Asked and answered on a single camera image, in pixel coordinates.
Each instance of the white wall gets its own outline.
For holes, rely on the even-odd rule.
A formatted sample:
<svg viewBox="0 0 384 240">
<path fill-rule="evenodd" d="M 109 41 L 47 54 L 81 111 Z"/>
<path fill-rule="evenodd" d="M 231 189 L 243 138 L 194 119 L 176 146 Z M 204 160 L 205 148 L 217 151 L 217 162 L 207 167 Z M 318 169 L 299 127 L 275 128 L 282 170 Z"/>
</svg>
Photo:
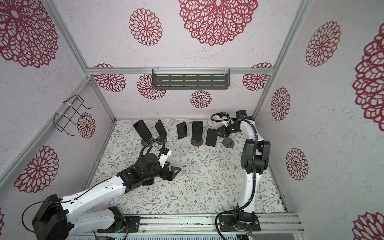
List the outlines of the white wall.
<svg viewBox="0 0 384 240">
<path fill-rule="evenodd" d="M 55 1 L 89 66 L 107 63 L 115 67 L 252 67 L 265 61 L 273 64 L 300 0 L 244 2 L 248 10 L 254 9 L 256 2 L 258 6 L 243 33 L 223 45 L 210 46 L 201 44 L 184 28 L 177 0 Z M 156 15 L 153 20 L 161 24 L 161 37 L 154 45 L 143 45 L 131 33 L 130 27 L 137 24 L 130 23 L 131 16 L 142 8 L 153 12 Z"/>
<path fill-rule="evenodd" d="M 49 65 L 0 57 L 0 174 L 84 79 L 61 38 Z"/>
<path fill-rule="evenodd" d="M 209 118 L 221 111 L 226 111 L 235 117 L 236 111 L 240 108 L 252 114 L 262 94 L 262 90 L 245 89 L 242 82 L 243 75 L 231 75 L 231 84 L 227 90 L 204 90 L 209 93 L 206 93 L 209 100 L 203 102 L 209 105 L 198 105 L 205 106 L 198 108 L 191 103 L 191 96 L 198 90 L 166 90 L 165 93 L 157 95 L 161 98 L 149 99 L 137 89 L 140 75 L 126 74 L 124 77 L 126 87 L 123 91 L 114 93 L 101 89 L 116 118 Z"/>
<path fill-rule="evenodd" d="M 383 238 L 384 132 L 374 119 L 364 118 L 362 107 L 368 105 L 355 103 L 353 88 L 361 79 L 355 67 L 376 36 L 377 52 L 366 60 L 376 64 L 371 65 L 378 72 L 376 82 L 371 78 L 364 83 L 373 82 L 379 90 L 361 89 L 378 99 L 368 103 L 379 111 L 376 121 L 382 121 L 383 11 L 382 1 L 315 1 L 257 119 L 263 138 L 271 141 L 276 180 L 290 210 L 299 213 L 309 239 L 363 239 L 364 234 L 371 234 L 366 239 Z M 308 43 L 329 21 L 340 26 L 339 43 L 326 62 L 311 66 L 306 61 Z M 290 100 L 283 103 L 290 107 L 277 121 L 271 100 L 279 88 L 288 91 Z M 305 157 L 290 154 L 291 149 L 300 149 Z M 293 171 L 291 159 L 299 160 Z"/>
<path fill-rule="evenodd" d="M 41 164 L 40 161 L 32 161 L 28 164 L 28 170 L 32 173 L 23 171 L 12 187 L 0 197 L 1 214 L 4 214 L 4 226 L 1 229 L 1 238 L 26 238 L 35 239 L 35 235 L 28 232 L 21 225 L 21 215 L 24 209 L 30 204 L 44 200 L 46 197 L 57 194 L 59 197 L 80 192 L 83 190 L 85 182 L 88 180 L 88 173 L 93 166 L 97 153 L 105 139 L 110 127 L 110 119 L 101 108 L 93 89 L 88 85 L 80 96 L 84 99 L 86 107 L 91 109 L 79 108 L 79 113 L 89 113 L 95 121 L 95 131 L 90 138 L 80 135 L 77 127 L 71 123 L 65 128 L 70 134 L 64 131 L 55 130 L 43 146 L 48 146 L 56 153 L 58 161 L 49 161 L 49 167 Z M 77 123 L 79 115 L 73 117 Z M 33 165 L 42 167 L 41 170 L 33 171 Z M 45 179 L 42 185 L 34 188 L 34 182 L 38 179 Z M 31 207 L 25 214 L 24 221 L 27 227 L 32 228 L 31 220 L 38 210 L 40 204 Z"/>
<path fill-rule="evenodd" d="M 0 174 L 84 80 L 41 2 L 21 4 L 0 2 Z M 32 20 L 25 14 L 30 12 Z M 0 196 L 0 239 L 35 239 L 21 224 L 23 210 L 54 193 L 63 196 L 81 191 L 88 180 L 111 122 L 90 86 L 80 95 L 85 105 L 92 107 L 79 112 L 93 116 L 94 134 L 83 138 L 71 124 L 66 130 L 75 134 L 73 137 L 53 132 L 44 143 L 46 147 L 41 146 L 52 149 L 50 154 L 29 159 L 19 181 Z M 77 123 L 78 119 L 75 116 L 73 120 Z M 34 213 L 36 208 L 31 208 L 25 215 L 29 228 Z"/>
<path fill-rule="evenodd" d="M 244 24 L 234 24 L 228 34 L 236 32 L 234 38 L 228 41 L 201 43 L 197 37 L 192 37 L 189 27 L 183 20 L 184 12 L 194 1 L 101 1 L 94 3 L 90 0 L 55 1 L 60 14 L 68 26 L 88 66 L 103 67 L 253 67 L 260 63 L 272 67 L 281 50 L 285 37 L 298 9 L 300 0 L 289 1 L 237 1 L 237 7 L 230 8 L 234 13 L 227 15 L 228 22 L 235 23 L 241 15 Z M 200 5 L 196 9 L 209 9 L 212 21 L 208 24 L 207 34 L 199 33 L 199 37 L 210 38 L 210 26 L 219 26 L 222 22 L 220 11 L 214 10 L 219 1 L 212 4 Z M 220 8 L 226 2 L 221 1 Z M 241 6 L 252 14 L 239 14 Z M 151 28 L 156 34 L 149 38 L 137 39 L 137 26 L 142 24 L 139 18 L 149 17 L 156 24 Z M 225 34 L 216 34 L 221 41 Z M 156 99 L 145 98 L 137 89 L 140 75 L 105 76 L 110 81 L 104 86 L 103 95 L 108 100 L 114 114 L 118 118 L 207 118 L 212 113 L 227 111 L 232 116 L 242 105 L 242 109 L 252 114 L 256 103 L 263 91 L 259 88 L 247 89 L 243 85 L 243 75 L 231 75 L 231 85 L 228 90 L 208 91 L 212 102 L 204 108 L 196 108 L 191 102 L 192 90 L 167 90 Z"/>
</svg>

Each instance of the black cable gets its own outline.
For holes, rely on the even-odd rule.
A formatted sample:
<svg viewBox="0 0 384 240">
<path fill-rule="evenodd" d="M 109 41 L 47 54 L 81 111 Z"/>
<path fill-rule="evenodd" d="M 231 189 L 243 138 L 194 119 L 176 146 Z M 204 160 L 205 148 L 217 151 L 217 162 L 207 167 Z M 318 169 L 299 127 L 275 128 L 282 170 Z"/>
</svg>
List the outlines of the black cable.
<svg viewBox="0 0 384 240">
<path fill-rule="evenodd" d="M 219 115 L 219 113 L 215 113 L 211 116 L 211 120 L 214 121 L 214 122 L 225 122 L 225 121 L 230 121 L 230 120 L 239 120 L 239 121 L 243 121 L 243 122 L 246 122 L 248 123 L 249 125 L 251 125 L 252 129 L 253 129 L 253 132 L 255 133 L 255 137 L 257 135 L 257 131 L 256 131 L 256 128 L 253 124 L 251 124 L 250 121 L 248 120 L 245 120 L 245 119 L 240 119 L 240 118 L 228 118 L 228 119 L 213 119 L 214 116 L 216 115 Z M 244 208 L 246 208 L 248 205 L 251 204 L 252 202 L 252 199 L 255 195 L 255 191 L 256 191 L 256 149 L 257 149 L 257 144 L 254 144 L 253 145 L 253 155 L 252 155 L 252 170 L 253 170 L 253 177 L 252 177 L 252 180 L 253 180 L 253 187 L 252 187 L 252 193 L 251 193 L 251 197 L 248 199 L 248 202 L 246 204 L 244 204 L 242 207 L 239 207 L 239 208 L 236 208 L 236 209 L 233 209 L 233 210 L 228 210 L 228 211 L 223 211 L 223 212 L 220 212 L 216 215 L 216 218 L 215 218 L 215 226 L 216 226 L 216 230 L 217 230 L 217 233 L 220 235 L 220 237 L 223 239 L 223 240 L 227 240 L 223 234 L 220 232 L 220 229 L 217 225 L 217 221 L 218 221 L 218 218 L 219 216 L 223 215 L 223 214 L 230 214 L 230 213 L 233 213 L 233 212 L 238 212 L 238 211 L 241 211 L 243 210 Z"/>
<path fill-rule="evenodd" d="M 100 183 L 105 182 L 105 181 L 107 181 L 107 180 L 109 180 L 109 179 L 111 179 L 111 178 L 113 178 L 113 177 L 107 178 L 107 179 L 105 179 L 105 180 L 103 180 L 103 181 L 97 183 L 95 186 L 91 187 L 90 189 L 88 189 L 85 193 L 81 194 L 80 196 L 75 197 L 73 200 L 78 199 L 79 197 L 81 197 L 81 196 L 83 196 L 84 194 L 86 194 L 87 192 L 89 192 L 89 190 L 91 190 L 92 188 L 96 187 L 96 186 L 99 185 Z"/>
<path fill-rule="evenodd" d="M 33 232 L 33 233 L 34 233 L 34 231 L 30 230 L 30 229 L 27 228 L 27 226 L 25 225 L 25 223 L 24 223 L 24 214 L 25 214 L 25 212 L 28 210 L 28 208 L 32 207 L 33 205 L 42 203 L 42 202 L 52 202 L 52 203 L 56 203 L 56 204 L 62 204 L 62 203 L 70 202 L 70 200 L 69 200 L 69 201 L 65 201 L 65 202 L 54 202 L 54 201 L 44 200 L 44 201 L 40 201 L 40 202 L 35 202 L 34 204 L 31 204 L 31 205 L 29 205 L 28 207 L 26 207 L 26 209 L 23 211 L 23 214 L 22 214 L 22 224 L 23 224 L 24 228 L 27 229 L 27 230 L 30 231 L 30 232 Z"/>
<path fill-rule="evenodd" d="M 152 145 L 152 146 L 150 146 L 150 147 L 148 148 L 147 153 L 149 153 L 153 147 L 155 147 L 155 148 L 157 148 L 158 150 L 160 150 L 157 146 L 153 146 L 153 145 Z"/>
<path fill-rule="evenodd" d="M 95 240 L 98 240 L 96 237 L 96 230 L 93 230 L 93 234 L 95 235 Z"/>
<path fill-rule="evenodd" d="M 95 186 L 99 185 L 99 184 L 102 183 L 102 182 L 107 181 L 108 179 L 105 179 L 105 180 L 103 180 L 103 181 L 97 183 Z M 86 194 L 89 190 L 91 190 L 91 189 L 94 188 L 95 186 L 91 187 L 91 188 L 88 189 L 86 192 L 84 192 L 84 193 L 81 194 L 80 196 L 74 198 L 73 200 L 76 200 L 76 199 L 78 199 L 79 197 L 83 196 L 84 194 Z M 25 211 L 27 211 L 27 209 L 30 208 L 30 207 L 32 207 L 33 205 L 38 204 L 38 203 L 42 203 L 42 202 L 52 202 L 52 203 L 58 203 L 58 204 L 61 204 L 61 203 L 66 203 L 66 202 L 70 202 L 70 201 L 71 201 L 71 200 L 68 200 L 68 201 L 65 201 L 65 202 L 53 202 L 53 201 L 44 200 L 44 201 L 35 202 L 34 204 L 29 205 L 29 206 L 23 211 L 23 214 L 22 214 L 22 224 L 23 224 L 24 228 L 27 229 L 28 231 L 34 233 L 34 231 L 32 231 L 32 230 L 30 230 L 29 228 L 27 228 L 27 226 L 24 224 L 24 214 L 25 214 Z"/>
<path fill-rule="evenodd" d="M 161 141 L 161 142 L 163 143 L 163 146 L 161 147 L 161 149 L 163 149 L 163 148 L 165 147 L 166 143 L 164 142 L 163 139 L 153 139 L 153 140 L 149 141 L 149 142 L 148 142 L 148 143 L 141 149 L 139 157 L 141 157 L 141 156 L 143 155 L 143 152 L 144 152 L 145 148 L 147 148 L 151 143 L 153 143 L 153 142 L 157 142 L 157 141 Z"/>
</svg>

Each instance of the black mounting bracket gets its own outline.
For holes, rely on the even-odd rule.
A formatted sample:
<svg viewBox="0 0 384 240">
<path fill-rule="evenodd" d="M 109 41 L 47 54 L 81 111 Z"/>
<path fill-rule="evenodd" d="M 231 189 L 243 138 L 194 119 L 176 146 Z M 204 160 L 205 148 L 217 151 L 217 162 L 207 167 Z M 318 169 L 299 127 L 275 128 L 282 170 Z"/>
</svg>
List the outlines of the black mounting bracket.
<svg viewBox="0 0 384 240">
<path fill-rule="evenodd" d="M 261 230 L 258 217 L 255 213 L 252 214 L 252 222 L 235 221 L 234 216 L 224 215 L 218 218 L 221 232 L 259 232 Z"/>
</svg>

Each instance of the black wire holder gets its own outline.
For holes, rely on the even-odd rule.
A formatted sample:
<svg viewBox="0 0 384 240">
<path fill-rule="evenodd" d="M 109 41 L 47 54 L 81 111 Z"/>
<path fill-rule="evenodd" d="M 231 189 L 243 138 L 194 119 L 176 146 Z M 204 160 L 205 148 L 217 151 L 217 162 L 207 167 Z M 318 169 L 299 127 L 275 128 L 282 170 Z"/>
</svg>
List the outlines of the black wire holder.
<svg viewBox="0 0 384 240">
<path fill-rule="evenodd" d="M 80 105 L 75 109 L 72 105 L 75 103 L 76 100 L 80 102 Z M 58 112 L 56 112 L 55 115 L 53 116 L 53 126 L 54 126 L 57 130 L 59 130 L 60 132 L 64 131 L 64 132 L 66 132 L 69 136 L 74 136 L 74 135 L 72 135 L 72 134 L 69 134 L 69 133 L 65 130 L 66 126 L 68 125 L 69 122 L 73 123 L 73 124 L 76 125 L 76 126 L 78 125 L 78 124 L 76 124 L 76 123 L 74 123 L 74 122 L 72 121 L 72 118 L 73 118 L 73 116 L 74 116 L 76 113 L 80 116 L 78 110 L 79 110 L 79 108 L 80 108 L 81 106 L 83 106 L 85 109 L 91 109 L 92 107 L 87 108 L 87 107 L 83 104 L 83 103 L 84 103 L 84 100 L 83 100 L 83 99 L 80 97 L 80 95 L 78 95 L 78 94 L 73 95 L 72 97 L 70 97 L 70 98 L 68 98 L 67 100 L 65 100 L 63 103 L 68 104 L 68 105 L 70 106 L 70 108 L 72 108 L 72 109 L 74 110 L 74 113 L 73 113 L 72 116 L 69 118 L 68 115 L 66 115 L 66 112 L 67 112 L 70 108 L 67 108 L 67 110 L 65 110 L 64 113 L 58 113 Z M 59 122 L 60 122 L 62 116 L 66 117 L 66 118 L 68 119 L 68 122 L 65 124 L 64 127 L 62 127 L 61 125 L 59 125 Z"/>
</svg>

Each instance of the gray metal basket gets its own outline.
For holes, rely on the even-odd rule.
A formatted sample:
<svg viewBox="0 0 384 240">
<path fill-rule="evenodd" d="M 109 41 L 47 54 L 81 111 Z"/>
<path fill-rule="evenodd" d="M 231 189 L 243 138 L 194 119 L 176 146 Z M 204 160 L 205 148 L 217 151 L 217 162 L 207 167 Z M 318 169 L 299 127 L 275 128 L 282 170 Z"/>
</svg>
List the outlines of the gray metal basket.
<svg viewBox="0 0 384 240">
<path fill-rule="evenodd" d="M 230 70 L 227 74 L 157 74 L 152 69 L 153 88 L 161 89 L 228 89 Z"/>
</svg>

